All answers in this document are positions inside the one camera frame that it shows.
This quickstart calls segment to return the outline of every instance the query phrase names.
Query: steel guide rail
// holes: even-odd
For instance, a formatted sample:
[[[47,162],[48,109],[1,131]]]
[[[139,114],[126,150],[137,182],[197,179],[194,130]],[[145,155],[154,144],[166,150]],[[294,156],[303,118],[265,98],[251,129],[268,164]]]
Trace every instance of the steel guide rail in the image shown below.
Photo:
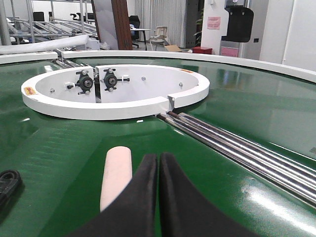
[[[316,172],[188,114],[157,117],[316,207]]]

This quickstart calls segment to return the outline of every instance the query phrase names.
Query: office chair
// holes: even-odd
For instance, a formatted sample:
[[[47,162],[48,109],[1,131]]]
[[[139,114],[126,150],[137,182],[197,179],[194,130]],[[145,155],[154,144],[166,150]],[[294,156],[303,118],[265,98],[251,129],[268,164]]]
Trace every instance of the office chair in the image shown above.
[[[152,51],[154,50],[153,43],[156,45],[155,50],[157,50],[158,44],[161,44],[161,43],[163,43],[163,45],[166,45],[166,43],[167,43],[167,45],[169,44],[167,41],[168,37],[166,35],[167,29],[168,29],[168,27],[166,27],[166,26],[157,26],[156,27],[156,29],[154,30],[155,35],[150,37],[150,39],[149,39],[149,43],[152,47]]]
[[[139,20],[138,16],[130,16],[129,23],[131,25],[133,25],[134,28],[139,29],[139,27],[140,27],[140,20]],[[134,31],[133,34],[131,33],[131,37],[132,37],[132,40],[138,40],[139,39],[139,31]],[[136,46],[137,48],[139,48],[138,44],[136,44],[136,43],[132,43],[132,44],[134,46]]]

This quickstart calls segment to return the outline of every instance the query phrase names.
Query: black chair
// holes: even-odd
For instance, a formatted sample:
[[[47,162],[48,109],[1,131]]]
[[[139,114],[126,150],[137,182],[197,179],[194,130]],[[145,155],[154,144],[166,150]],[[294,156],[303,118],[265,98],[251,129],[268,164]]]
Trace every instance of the black chair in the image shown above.
[[[130,16],[129,17],[129,23],[131,25],[134,26],[134,28],[139,28],[140,27],[140,20],[138,18],[138,16]],[[133,34],[131,33],[131,37],[132,37],[132,40],[138,40],[139,39],[139,31],[132,31]],[[134,46],[136,46],[137,48],[139,48],[139,45],[136,44],[136,43],[132,43]]]

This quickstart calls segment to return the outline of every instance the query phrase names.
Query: cardboard box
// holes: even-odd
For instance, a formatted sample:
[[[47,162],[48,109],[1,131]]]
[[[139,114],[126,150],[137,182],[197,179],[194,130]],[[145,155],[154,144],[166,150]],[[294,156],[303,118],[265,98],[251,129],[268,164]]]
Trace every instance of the cardboard box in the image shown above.
[[[180,49],[176,45],[166,45],[164,48],[169,52],[184,52],[184,53],[188,52],[187,49]]]

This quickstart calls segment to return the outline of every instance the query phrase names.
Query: paper sign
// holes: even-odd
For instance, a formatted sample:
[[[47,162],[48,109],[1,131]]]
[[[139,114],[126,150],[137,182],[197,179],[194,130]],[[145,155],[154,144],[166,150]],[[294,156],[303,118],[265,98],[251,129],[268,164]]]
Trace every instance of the paper sign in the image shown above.
[[[221,25],[221,17],[220,16],[209,16],[207,19],[207,28],[209,30],[219,30],[219,26]]]
[[[238,48],[221,47],[222,56],[238,57]]]

